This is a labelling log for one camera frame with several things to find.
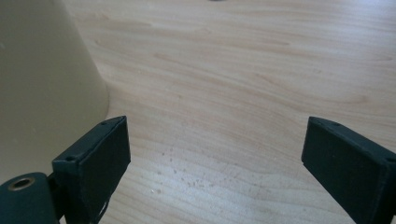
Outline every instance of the black plastic part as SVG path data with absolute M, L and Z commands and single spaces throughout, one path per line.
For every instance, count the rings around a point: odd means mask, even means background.
M 389 224 L 396 154 L 338 123 L 309 118 L 304 166 L 358 224 Z
M 126 117 L 96 125 L 53 160 L 55 182 L 70 202 L 67 223 L 98 223 L 130 161 Z
M 20 175 L 0 187 L 0 223 L 58 223 L 46 175 Z

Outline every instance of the wood grain surface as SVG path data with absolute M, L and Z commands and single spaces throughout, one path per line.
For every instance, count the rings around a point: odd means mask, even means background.
M 395 1 L 64 2 L 129 120 L 102 223 L 354 223 L 303 167 L 306 123 L 395 151 Z

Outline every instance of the beige object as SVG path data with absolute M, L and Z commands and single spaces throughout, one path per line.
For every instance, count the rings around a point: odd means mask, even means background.
M 0 1 L 0 182 L 51 160 L 104 119 L 108 98 L 58 1 Z

